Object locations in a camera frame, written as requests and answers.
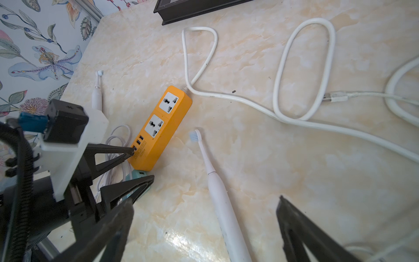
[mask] toothbrush head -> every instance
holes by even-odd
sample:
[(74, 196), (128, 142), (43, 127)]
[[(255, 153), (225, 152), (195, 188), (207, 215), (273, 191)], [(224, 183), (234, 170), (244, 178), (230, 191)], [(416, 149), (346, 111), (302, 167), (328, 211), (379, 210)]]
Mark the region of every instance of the toothbrush head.
[(189, 137), (191, 138), (192, 142), (202, 141), (201, 133), (198, 129), (195, 129), (194, 131), (190, 132)]

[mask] black cable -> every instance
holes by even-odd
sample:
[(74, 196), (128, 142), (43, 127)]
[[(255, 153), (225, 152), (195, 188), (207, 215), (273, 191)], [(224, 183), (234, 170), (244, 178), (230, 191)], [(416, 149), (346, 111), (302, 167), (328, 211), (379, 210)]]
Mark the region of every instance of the black cable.
[(34, 174), (33, 152), (16, 119), (0, 123), (0, 140), (8, 144), (17, 155), (17, 182), (14, 192), (8, 231), (3, 248), (3, 262), (21, 262), (29, 236), (29, 206)]

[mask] black box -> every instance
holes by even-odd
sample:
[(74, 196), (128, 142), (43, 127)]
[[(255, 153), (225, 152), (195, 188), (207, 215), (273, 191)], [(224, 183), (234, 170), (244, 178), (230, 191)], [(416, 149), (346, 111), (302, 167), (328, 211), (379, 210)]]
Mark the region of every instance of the black box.
[(163, 19), (162, 25), (238, 5), (251, 0), (157, 0), (154, 13)]
[(47, 116), (44, 141), (50, 143), (77, 144), (89, 122), (82, 106), (56, 99), (49, 102)]

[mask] toothbrush bristles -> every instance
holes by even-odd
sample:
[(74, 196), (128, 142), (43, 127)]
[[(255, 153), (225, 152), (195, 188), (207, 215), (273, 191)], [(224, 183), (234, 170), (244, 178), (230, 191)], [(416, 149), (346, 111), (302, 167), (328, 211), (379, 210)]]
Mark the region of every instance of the toothbrush bristles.
[(192, 131), (189, 133), (189, 137), (191, 138), (192, 142), (198, 142), (198, 134), (196, 133), (196, 131)]

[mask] floral wallpaper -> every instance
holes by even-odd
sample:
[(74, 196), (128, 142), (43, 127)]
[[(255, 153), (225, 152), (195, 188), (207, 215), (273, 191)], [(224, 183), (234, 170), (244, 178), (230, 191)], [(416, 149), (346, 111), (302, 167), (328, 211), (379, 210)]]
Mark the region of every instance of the floral wallpaper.
[(100, 10), (100, 12), (107, 16), (117, 11), (121, 11), (122, 9), (130, 8), (134, 5), (138, 5), (143, 3), (147, 0), (95, 0), (96, 7)]
[[(0, 120), (42, 115), (61, 98), (97, 22), (73, 0), (0, 0), (0, 22)], [(36, 135), (25, 137), (36, 145)], [(1, 176), (12, 153), (0, 144)]]

